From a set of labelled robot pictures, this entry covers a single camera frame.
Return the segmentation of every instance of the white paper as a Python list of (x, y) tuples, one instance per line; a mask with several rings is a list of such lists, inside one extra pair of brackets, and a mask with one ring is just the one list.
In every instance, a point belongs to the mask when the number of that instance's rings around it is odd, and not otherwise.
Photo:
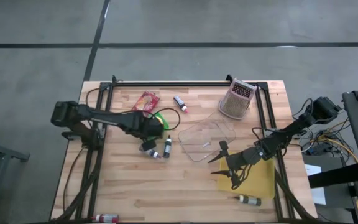
[[(308, 176), (321, 173), (320, 166), (313, 166), (313, 165), (305, 164), (305, 168), (306, 168), (306, 173), (308, 174)], [(313, 196), (313, 201), (316, 204), (326, 205), (326, 196), (324, 194), (324, 187), (318, 187), (315, 189), (311, 189), (311, 195)]]

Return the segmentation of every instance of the wire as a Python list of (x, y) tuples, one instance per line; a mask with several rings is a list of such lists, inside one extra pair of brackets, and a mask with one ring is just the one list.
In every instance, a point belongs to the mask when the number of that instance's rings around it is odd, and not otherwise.
[(244, 168), (242, 169), (241, 174), (239, 175), (239, 181), (240, 181), (240, 183), (239, 183), (238, 185), (232, 185), (232, 186), (231, 186), (231, 189), (232, 189), (232, 190), (236, 190), (237, 188), (240, 187), (241, 183), (243, 183), (244, 181), (246, 181), (246, 179), (247, 179), (248, 176), (249, 176), (249, 171), (251, 170), (251, 168), (252, 168), (252, 165), (250, 165), (250, 164), (247, 164), (247, 165), (244, 166)]
[(324, 215), (322, 215), (322, 214), (320, 214), (320, 213), (317, 213), (319, 216), (321, 216), (323, 219), (325, 219), (325, 220), (327, 220), (327, 221), (329, 221), (329, 222), (334, 222), (334, 221), (332, 221), (332, 220), (329, 220), (328, 218), (326, 218), (326, 217), (324, 217)]
[[(327, 133), (332, 134), (333, 136), (335, 136), (336, 139), (339, 140), (339, 142), (341, 142), (341, 143), (344, 144), (347, 148), (349, 148), (352, 152), (354, 152), (353, 147), (350, 146), (350, 145), (345, 141), (345, 139), (342, 137), (342, 134), (341, 134), (341, 131), (342, 131), (342, 130), (344, 130), (344, 129), (346, 129), (346, 128), (348, 128), (348, 127), (350, 126), (350, 124), (348, 124), (346, 127), (344, 127), (346, 121), (348, 121), (348, 120), (349, 120), (349, 117), (346, 118), (345, 121), (343, 121), (343, 122), (341, 122), (341, 123), (339, 123), (339, 124), (337, 124), (337, 125), (331, 127), (330, 129), (328, 129)], [(340, 125), (340, 124), (342, 124), (341, 128), (339, 128), (338, 130), (335, 130), (335, 131), (333, 131), (333, 132), (330, 132), (330, 130), (332, 130), (334, 127), (336, 127), (336, 126), (338, 126), (338, 125)]]
[(87, 106), (90, 106), (89, 103), (88, 103), (88, 98), (90, 97), (90, 94), (93, 92), (93, 91), (96, 91), (96, 90), (99, 90), (100, 87), (97, 87), (97, 88), (94, 88), (92, 90), (90, 90), (89, 92), (86, 93), (86, 96), (85, 96), (85, 104)]
[(258, 139), (258, 142), (260, 142), (260, 138), (259, 138), (259, 136), (256, 134), (256, 132), (254, 131), (255, 129), (261, 129), (261, 130), (267, 130), (267, 131), (273, 131), (273, 132), (275, 132), (274, 130), (269, 130), (269, 129), (267, 129), (267, 128), (253, 127), (253, 128), (251, 129), (251, 131), (252, 131), (252, 133), (256, 136), (256, 138)]
[(358, 163), (358, 158), (353, 154), (353, 152), (348, 149), (346, 146), (344, 146), (343, 144), (335, 141), (335, 140), (332, 140), (332, 139), (328, 139), (328, 138), (324, 138), (323, 141), (330, 141), (332, 143), (335, 143), (337, 144), (338, 146), (341, 146), (343, 149), (345, 149), (350, 155), (352, 155), (352, 157), (354, 158), (354, 160)]
[(306, 149), (302, 149), (301, 152), (306, 152), (306, 151), (309, 150), (312, 146), (313, 146), (313, 144), (310, 144), (309, 147), (307, 147)]
[[(312, 100), (311, 98), (307, 98), (306, 101), (303, 103), (301, 109), (300, 109), (298, 112), (296, 112), (295, 114), (292, 115), (292, 118), (293, 118), (295, 121), (298, 121), (298, 118), (296, 118), (295, 115), (297, 115), (298, 113), (301, 113), (301, 111), (303, 111), (303, 108), (305, 107), (305, 105), (306, 105), (306, 103), (307, 103), (308, 101), (310, 101), (310, 104), (309, 104), (309, 105), (310, 105), (310, 111), (309, 111), (309, 116), (308, 116), (308, 118), (309, 118), (309, 117), (311, 116), (311, 114), (313, 113), (313, 110), (314, 110), (314, 108), (313, 108), (313, 100)], [(309, 133), (310, 133), (309, 138), (313, 139), (313, 136), (314, 136), (313, 132), (310, 130), (309, 127), (306, 127), (306, 129), (307, 129), (307, 130), (309, 131)]]
[(345, 121), (340, 122), (339, 124), (335, 124), (334, 126), (330, 127), (330, 128), (327, 130), (327, 132), (330, 132), (330, 130), (334, 129), (336, 126), (339, 126), (339, 125), (341, 125), (341, 124), (342, 124), (342, 127), (341, 127), (341, 128), (343, 128), (343, 126), (345, 125), (345, 123), (346, 123), (348, 120), (349, 120), (349, 117), (347, 117)]
[(283, 156), (285, 156), (286, 153), (287, 153), (287, 147), (284, 148)]
[(159, 113), (159, 112), (161, 112), (161, 111), (164, 111), (164, 110), (173, 110), (173, 111), (178, 115), (178, 123), (177, 123), (177, 125), (176, 125), (175, 127), (173, 127), (173, 128), (165, 129), (166, 131), (174, 130), (174, 129), (177, 128), (177, 127), (179, 126), (179, 124), (180, 124), (180, 115), (179, 115), (179, 113), (178, 113), (177, 110), (175, 110), (175, 109), (173, 109), (173, 108), (162, 108), (162, 109), (158, 110), (157, 112), (155, 112), (155, 113), (153, 114), (153, 116), (155, 116), (157, 113)]
[(290, 144), (288, 144), (288, 145), (290, 145), (290, 146), (299, 146), (299, 147), (302, 149), (302, 146), (299, 145), (299, 144), (292, 144), (292, 143), (290, 143)]
[(70, 171), (68, 171), (68, 176), (67, 176), (67, 181), (65, 184), (65, 188), (63, 189), (63, 213), (66, 211), (66, 205), (65, 205), (65, 200), (66, 200), (66, 191), (67, 191), (67, 185), (68, 185), (68, 181), (70, 180), (71, 177), (71, 173), (73, 172), (73, 168), (74, 165), (77, 163), (78, 158), (81, 155), (81, 152), (85, 149), (85, 147), (82, 147), (81, 150), (79, 151), (79, 153), (77, 154), (77, 156), (75, 157), (71, 167), (70, 167)]

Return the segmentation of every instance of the black cable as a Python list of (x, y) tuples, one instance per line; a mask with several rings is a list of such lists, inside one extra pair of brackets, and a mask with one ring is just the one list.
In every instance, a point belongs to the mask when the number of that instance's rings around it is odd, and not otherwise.
[(329, 221), (329, 222), (334, 222), (332, 220), (329, 220), (328, 218), (326, 218), (324, 215), (322, 215), (321, 213), (317, 213), (319, 216), (321, 216), (323, 219)]
[(300, 148), (301, 148), (301, 150), (303, 150), (303, 147), (301, 146), (301, 145), (299, 145), (299, 144), (292, 144), (292, 143), (290, 143), (290, 144), (288, 144), (289, 146), (299, 146)]
[(175, 109), (173, 109), (173, 108), (162, 108), (162, 109), (158, 110), (157, 112), (155, 112), (155, 113), (153, 114), (153, 116), (155, 116), (157, 113), (159, 113), (159, 112), (161, 112), (161, 111), (164, 111), (164, 110), (173, 110), (173, 111), (178, 115), (178, 123), (177, 123), (177, 125), (176, 125), (175, 127), (173, 127), (173, 128), (165, 129), (166, 131), (174, 130), (174, 129), (177, 128), (177, 127), (179, 126), (179, 124), (180, 124), (180, 115), (179, 115), (179, 113), (178, 113), (177, 110), (175, 110)]
[(241, 174), (239, 175), (239, 181), (240, 183), (238, 185), (232, 185), (231, 189), (232, 190), (236, 190), (237, 188), (240, 187), (241, 183), (243, 183), (244, 181), (247, 180), (248, 176), (249, 176), (249, 171), (251, 170), (252, 165), (247, 164), (244, 166), (244, 168), (242, 168)]
[(285, 156), (286, 153), (287, 153), (287, 147), (284, 148), (283, 156)]
[(255, 129), (271, 131), (271, 132), (274, 132), (274, 133), (285, 133), (285, 131), (276, 131), (276, 130), (272, 130), (272, 129), (269, 129), (269, 128), (253, 127), (253, 128), (251, 129), (251, 131), (252, 131), (252, 133), (256, 136), (256, 138), (258, 139), (258, 142), (261, 142), (261, 141), (260, 141), (259, 136), (258, 136), (258, 135), (256, 134), (256, 132), (254, 131)]
[(349, 123), (346, 127), (344, 127), (347, 120), (349, 120), (349, 117), (347, 117), (347, 118), (345, 119), (345, 121), (343, 122), (341, 128), (339, 128), (338, 130), (328, 131), (328, 132), (325, 132), (324, 134), (333, 134), (333, 135), (336, 135), (336, 134), (340, 133), (342, 130), (345, 130), (346, 128), (348, 128), (348, 127), (351, 125), (351, 124)]
[(345, 139), (342, 137), (342, 134), (341, 134), (341, 131), (342, 131), (342, 130), (344, 130), (344, 129), (346, 129), (346, 128), (348, 128), (348, 127), (350, 126), (350, 124), (348, 124), (348, 125), (344, 128), (344, 125), (345, 125), (345, 123), (346, 123), (346, 121), (347, 121), (348, 119), (349, 119), (349, 117), (346, 118), (346, 120), (345, 120), (345, 122), (342, 124), (341, 128), (340, 128), (339, 130), (337, 130), (337, 131), (338, 131), (337, 134), (335, 134), (335, 133), (332, 133), (332, 134), (335, 135), (335, 136), (338, 138), (338, 140), (339, 140), (343, 145), (347, 146), (347, 147), (350, 149), (351, 152), (354, 152), (353, 147), (350, 146), (350, 145), (345, 141)]
[[(297, 115), (298, 113), (301, 113), (301, 111), (303, 111), (303, 108), (305, 107), (305, 105), (306, 105), (306, 103), (308, 101), (310, 101), (310, 104), (309, 104), (310, 105), (310, 110), (309, 110), (309, 116), (308, 116), (308, 118), (310, 118), (310, 116), (311, 116), (311, 114), (313, 113), (313, 110), (314, 110), (314, 108), (313, 108), (314, 105), (313, 105), (313, 100), (311, 98), (307, 98), (306, 101), (303, 103), (301, 109), (298, 112), (296, 112), (295, 114), (292, 115), (292, 118), (295, 121), (298, 121), (298, 118), (295, 118), (295, 115)], [(306, 129), (309, 130), (309, 132), (311, 133), (311, 137), (309, 136), (309, 138), (313, 139), (313, 136), (314, 136), (313, 132), (309, 129), (309, 127), (306, 127)]]
[(100, 87), (97, 87), (97, 88), (94, 88), (94, 89), (92, 89), (92, 90), (90, 90), (89, 92), (86, 93), (86, 96), (85, 96), (85, 104), (86, 104), (87, 106), (90, 106), (89, 103), (88, 103), (88, 98), (89, 98), (90, 94), (91, 94), (93, 91), (96, 91), (96, 90), (99, 90), (99, 89), (100, 89)]
[(79, 151), (79, 153), (77, 154), (77, 156), (75, 157), (71, 167), (70, 167), (70, 171), (68, 171), (68, 176), (67, 176), (67, 181), (65, 184), (65, 188), (63, 189), (63, 213), (66, 211), (66, 205), (65, 205), (65, 199), (66, 199), (66, 190), (67, 190), (67, 185), (68, 185), (68, 181), (70, 180), (71, 177), (71, 173), (73, 172), (74, 166), (77, 163), (78, 158), (81, 155), (81, 152), (85, 149), (85, 147), (82, 147), (81, 150)]

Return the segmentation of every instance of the green object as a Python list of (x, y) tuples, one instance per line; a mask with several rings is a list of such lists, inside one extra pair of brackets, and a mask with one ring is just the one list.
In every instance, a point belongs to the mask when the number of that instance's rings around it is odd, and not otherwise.
[(164, 130), (169, 129), (169, 125), (167, 123), (167, 121), (164, 119), (164, 117), (162, 115), (160, 115), (160, 113), (157, 113), (155, 115), (156, 118), (160, 118), (162, 120), (162, 124), (164, 125)]
[[(160, 115), (160, 113), (157, 113), (156, 115), (154, 115), (157, 119), (160, 119), (162, 121), (162, 124), (164, 126), (164, 130), (169, 129), (169, 125), (167, 123), (167, 121), (164, 119), (164, 117), (162, 115)], [(148, 137), (147, 140), (155, 140), (158, 139), (158, 137)]]

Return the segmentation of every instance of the clear plastic container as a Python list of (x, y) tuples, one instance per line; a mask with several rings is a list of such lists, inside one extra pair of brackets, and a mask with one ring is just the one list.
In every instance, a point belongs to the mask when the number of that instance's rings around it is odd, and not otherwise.
[(236, 132), (231, 120), (215, 111), (198, 124), (179, 132), (178, 138), (189, 158), (199, 162), (219, 152), (219, 141), (225, 140), (229, 144), (235, 140)]

